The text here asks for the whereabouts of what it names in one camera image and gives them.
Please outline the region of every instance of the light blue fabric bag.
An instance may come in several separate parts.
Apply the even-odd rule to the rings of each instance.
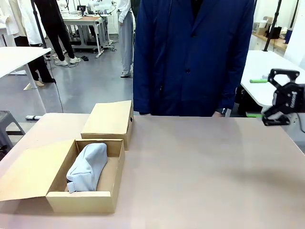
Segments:
[[[106,163],[107,146],[105,143],[87,145],[67,173],[69,193],[95,191]]]

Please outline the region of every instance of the box flap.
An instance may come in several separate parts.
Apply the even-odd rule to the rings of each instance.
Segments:
[[[0,179],[0,201],[43,197],[74,140],[25,150]]]
[[[131,107],[131,100],[96,104],[81,133],[126,134]]]

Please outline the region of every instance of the green object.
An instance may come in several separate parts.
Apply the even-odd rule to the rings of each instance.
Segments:
[[[255,114],[255,113],[248,113],[248,112],[246,112],[246,116],[248,118],[262,118],[263,117],[262,114]]]
[[[250,80],[250,83],[267,83],[268,80]]]

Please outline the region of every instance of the chair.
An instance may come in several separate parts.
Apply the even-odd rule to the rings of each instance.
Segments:
[[[11,123],[15,123],[19,131],[6,131]],[[13,148],[9,135],[25,135],[25,132],[9,111],[0,111],[0,148],[5,148],[6,153]]]

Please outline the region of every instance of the white sneaker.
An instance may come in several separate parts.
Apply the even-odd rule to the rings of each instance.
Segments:
[[[64,61],[58,60],[58,61],[55,61],[55,65],[57,65],[57,66],[67,66],[68,62],[66,62],[66,60],[64,60]]]
[[[75,64],[75,63],[78,63],[78,62],[81,62],[80,58],[77,58],[77,57],[74,57],[73,59],[70,58],[70,64]]]
[[[130,72],[122,72],[122,75],[121,75],[121,78],[128,78],[131,76],[131,73]]]
[[[38,87],[43,87],[44,86],[44,84],[42,82],[40,82],[38,80],[34,80],[34,81],[35,81],[36,86],[38,86]]]

